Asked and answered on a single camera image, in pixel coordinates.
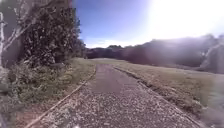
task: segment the path edge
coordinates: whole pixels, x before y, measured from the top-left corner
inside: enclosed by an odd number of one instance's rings
[[[43,119],[47,114],[49,114],[50,112],[52,112],[53,110],[55,110],[59,105],[61,105],[65,100],[67,100],[68,98],[70,98],[73,94],[75,94],[76,92],[78,92],[84,85],[86,85],[86,83],[91,80],[96,74],[96,65],[94,67],[94,71],[93,74],[87,78],[86,80],[84,80],[84,82],[82,82],[75,90],[73,90],[69,95],[65,96],[63,99],[61,99],[60,101],[58,101],[56,104],[54,104],[53,107],[51,107],[50,109],[48,109],[47,111],[45,111],[43,114],[41,114],[39,117],[37,117],[36,119],[32,120],[31,123],[27,124],[26,127],[24,128],[32,128],[33,125],[35,125],[36,123],[38,123],[41,119]]]
[[[132,73],[132,72],[130,72],[130,71],[126,71],[126,70],[120,69],[120,68],[118,68],[118,67],[114,67],[114,66],[112,66],[112,67],[113,67],[114,69],[120,71],[120,72],[123,72],[123,73],[127,74],[127,75],[130,76],[130,77],[133,77],[134,79],[139,80],[139,82],[140,82],[139,84],[140,84],[141,86],[146,87],[147,89],[150,89],[149,87],[147,87],[147,85],[145,84],[145,82],[144,82],[141,78],[139,78],[139,77],[136,76],[135,73]],[[192,123],[194,123],[195,125],[197,125],[197,126],[199,126],[199,127],[201,127],[201,128],[207,128],[202,122],[197,122],[197,121],[195,121],[194,119],[192,119],[191,117],[189,117],[187,114],[185,114],[182,110],[180,110],[178,107],[176,107],[174,104],[172,104],[172,103],[170,103],[169,101],[167,101],[166,99],[164,99],[163,96],[161,96],[161,95],[158,94],[157,92],[155,92],[155,91],[153,91],[153,90],[151,90],[151,91],[152,91],[153,93],[156,93],[157,95],[159,95],[160,98],[162,98],[165,102],[169,103],[172,107],[174,107],[174,108],[176,109],[176,112],[177,112],[178,114],[180,114],[180,115],[186,117],[186,118],[187,118],[188,120],[190,120]]]

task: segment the sunlight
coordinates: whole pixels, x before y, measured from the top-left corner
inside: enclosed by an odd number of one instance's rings
[[[223,0],[152,0],[149,34],[167,39],[211,33],[224,19],[223,5]]]

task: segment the sky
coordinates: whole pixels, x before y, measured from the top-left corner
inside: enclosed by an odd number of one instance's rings
[[[224,33],[224,0],[75,0],[87,47]]]

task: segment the gravel path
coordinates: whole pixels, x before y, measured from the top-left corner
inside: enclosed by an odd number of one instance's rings
[[[33,128],[200,128],[153,91],[108,65]]]

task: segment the grass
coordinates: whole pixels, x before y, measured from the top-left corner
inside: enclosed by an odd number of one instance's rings
[[[94,63],[81,58],[72,59],[69,65],[54,70],[46,67],[29,69],[24,64],[17,65],[8,76],[10,92],[0,95],[0,113],[7,117],[10,125],[23,127],[25,122],[31,120],[27,115],[35,118],[33,109],[39,111],[37,114],[48,110],[87,80],[94,70]]]
[[[224,82],[223,75],[174,68],[131,64],[122,60],[95,59],[110,64],[139,78],[153,91],[180,109],[200,118],[202,108],[209,105],[215,88]]]

